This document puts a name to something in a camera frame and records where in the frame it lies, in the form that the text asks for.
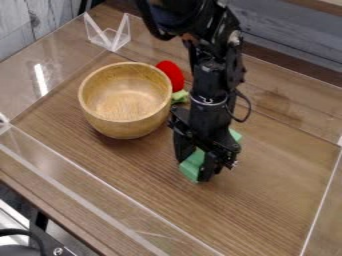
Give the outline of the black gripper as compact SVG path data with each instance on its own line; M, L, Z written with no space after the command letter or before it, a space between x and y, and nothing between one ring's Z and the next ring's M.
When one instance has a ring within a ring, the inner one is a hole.
M222 138L230 130L232 120L226 111L226 102L206 105L192 102L189 109L173 106L169 126L174 130L175 158L182 163L196 152L193 137L181 132L196 132L201 137ZM220 155L206 152L200 166L200 182L209 182L221 173L225 164Z

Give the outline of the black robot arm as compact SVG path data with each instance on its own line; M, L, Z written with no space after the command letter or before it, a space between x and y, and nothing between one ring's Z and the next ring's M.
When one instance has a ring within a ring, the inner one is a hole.
M208 182L237 164L242 147L230 130L238 86L245 82L244 35L240 20L220 0L135 0L153 36L179 37L193 73L190 107L174 107L169 127L179 170L194 182Z

